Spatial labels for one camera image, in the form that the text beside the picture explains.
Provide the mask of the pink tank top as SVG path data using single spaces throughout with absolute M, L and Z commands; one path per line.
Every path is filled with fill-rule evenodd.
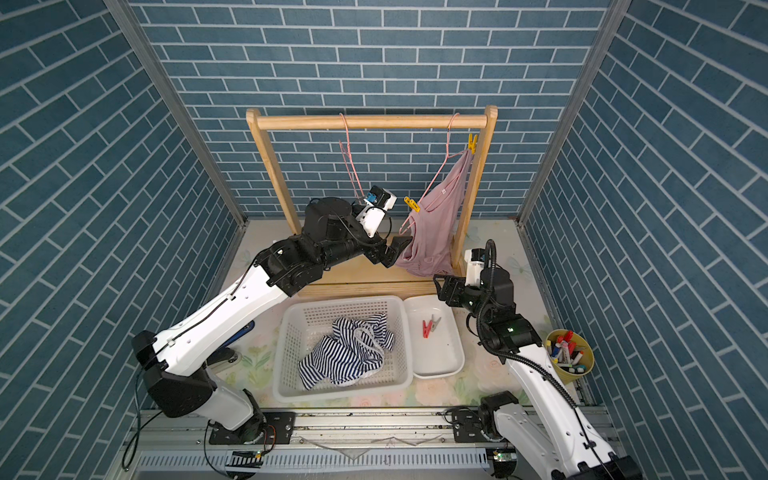
M 473 159 L 473 153 L 464 150 L 443 181 L 419 201 L 420 211 L 409 215 L 406 226 L 413 239 L 396 261 L 397 267 L 419 277 L 453 273 L 453 230 Z

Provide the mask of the pink hanger with pink top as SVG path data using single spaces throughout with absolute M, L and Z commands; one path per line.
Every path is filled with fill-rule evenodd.
M 442 162 L 442 164 L 440 165 L 440 167 L 438 168 L 437 172 L 434 174 L 433 178 L 432 178 L 432 179 L 431 179 L 431 181 L 429 182 L 428 186 L 425 188 L 425 190 L 424 190 L 423 194 L 421 195 L 421 197 L 420 197 L 420 198 L 419 198 L 419 200 L 417 201 L 417 202 L 418 202 L 418 204 L 419 204 L 419 205 L 420 205 L 420 207 L 421 207 L 421 211 L 420 211 L 419 213 L 421 213 L 422 211 L 426 210 L 426 207 L 422 207 L 422 206 L 421 206 L 421 203 L 423 202 L 423 200 L 425 199 L 425 197 L 428 195 L 428 193 L 429 193 L 429 192 L 432 190 L 432 187 L 433 187 L 433 185 L 435 184 L 435 181 L 438 179 L 438 177 L 439 177 L 439 175 L 441 174 L 442 170 L 445 168 L 445 166 L 446 166 L 446 164 L 447 164 L 448 160 L 449 160 L 449 159 L 451 159 L 451 158 L 453 158 L 453 157 L 457 157 L 457 156 L 460 156 L 460 153 L 454 153 L 454 154 L 452 154 L 452 153 L 450 152 L 450 145 L 451 145 L 451 129 L 452 129 L 452 125 L 453 125 L 453 123 L 455 122 L 455 120 L 456 120 L 456 119 L 457 119 L 459 116 L 460 116 L 460 113 L 454 113 L 454 114 L 451 116 L 451 118 L 450 118 L 450 120 L 449 120 L 449 122 L 448 122 L 448 126 L 447 126 L 447 128 L 446 128 L 445 156 L 444 156 L 444 159 L 443 159 L 443 162 Z M 400 228 L 399 228 L 399 230 L 398 230 L 398 232 L 399 232 L 400 234 L 403 234 L 403 233 L 404 233 L 406 230 L 408 230 L 408 229 L 410 228 L 410 225 L 413 223 L 412 214 L 413 214 L 413 212 L 411 211 L 411 212 L 409 213 L 409 215 L 406 217 L 406 219 L 405 219 L 405 221 L 403 222 L 403 224 L 400 226 Z

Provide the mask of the red clothespin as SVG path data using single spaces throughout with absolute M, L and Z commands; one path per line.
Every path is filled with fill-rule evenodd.
M 430 336 L 430 333 L 432 332 L 433 327 L 433 321 L 432 320 L 424 320 L 422 322 L 422 337 L 424 339 L 428 339 Z

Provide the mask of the pink wire hanger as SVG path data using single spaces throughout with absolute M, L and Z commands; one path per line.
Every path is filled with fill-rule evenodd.
M 345 130 L 345 141 L 339 142 L 340 152 L 342 154 L 343 161 L 344 161 L 345 168 L 347 170 L 350 182 L 353 185 L 355 196 L 360 202 L 363 202 L 365 199 L 365 192 L 363 190 L 362 183 L 360 181 L 356 166 L 354 164 L 353 156 L 352 156 L 349 124 L 346 116 L 343 113 L 339 113 L 339 117 L 343 123 L 343 127 Z

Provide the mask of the blue white striped tank top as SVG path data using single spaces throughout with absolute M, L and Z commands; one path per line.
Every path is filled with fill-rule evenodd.
M 304 389 L 321 382 L 346 387 L 377 373 L 386 355 L 395 346 L 395 335 L 388 328 L 388 317 L 377 313 L 368 318 L 339 317 L 331 333 L 319 340 L 299 362 Z

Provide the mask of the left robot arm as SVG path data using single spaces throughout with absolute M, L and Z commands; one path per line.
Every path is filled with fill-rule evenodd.
M 301 231 L 259 252 L 232 286 L 183 321 L 159 333 L 137 334 L 132 348 L 146 390 L 168 418 L 196 414 L 249 441 L 265 424 L 249 392 L 217 380 L 208 358 L 259 315 L 360 255 L 392 267 L 409 236 L 381 237 L 379 225 L 396 196 L 374 186 L 360 200 L 314 199 Z

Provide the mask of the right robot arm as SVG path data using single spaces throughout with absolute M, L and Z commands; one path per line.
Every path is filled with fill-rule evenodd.
M 642 478 L 637 463 L 616 454 L 556 375 L 543 340 L 517 311 L 514 284 L 497 264 L 494 241 L 468 254 L 465 276 L 434 275 L 437 296 L 474 319 L 480 345 L 516 376 L 542 423 L 531 423 L 519 400 L 502 392 L 479 407 L 487 434 L 511 443 L 542 479 Z

